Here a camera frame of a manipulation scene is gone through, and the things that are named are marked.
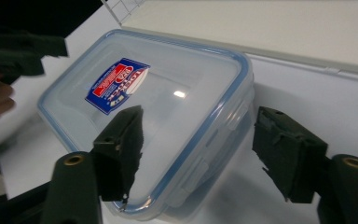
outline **product label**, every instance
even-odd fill
[[[145,80],[149,67],[144,63],[121,59],[98,78],[86,100],[108,115],[135,93]]]

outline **plastic food container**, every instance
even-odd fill
[[[129,203],[124,212],[121,202],[106,204],[125,218],[181,218],[197,208],[251,129],[253,81],[240,53],[115,30],[38,106],[72,152],[90,151],[118,111],[141,105],[145,140]]]

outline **red label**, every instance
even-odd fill
[[[117,76],[120,76],[121,73],[127,68],[126,65],[120,63],[116,66],[115,69],[112,70],[112,72],[109,73],[109,75],[106,76],[106,78],[101,82],[101,84],[95,88],[95,90],[92,92],[94,95],[100,97],[103,95],[103,93],[110,87],[110,85],[115,81]]]

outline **white countertop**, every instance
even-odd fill
[[[358,1],[146,1],[123,28],[358,73]]]
[[[92,43],[115,28],[109,12],[100,8],[66,39],[69,58],[45,58],[45,77],[22,78],[14,84],[18,106],[0,119],[0,143],[6,143],[0,162],[9,197],[49,181],[54,162],[66,153],[36,115],[38,97]],[[252,63],[255,107],[270,106],[296,119],[329,144],[329,157],[358,156],[358,75],[254,56]],[[313,204],[286,203],[262,166],[250,148],[242,147],[190,223],[319,223],[318,197]],[[103,216],[105,224],[138,223],[113,217],[104,206]]]

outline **metal rack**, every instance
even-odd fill
[[[144,1],[145,0],[101,0],[120,26]]]

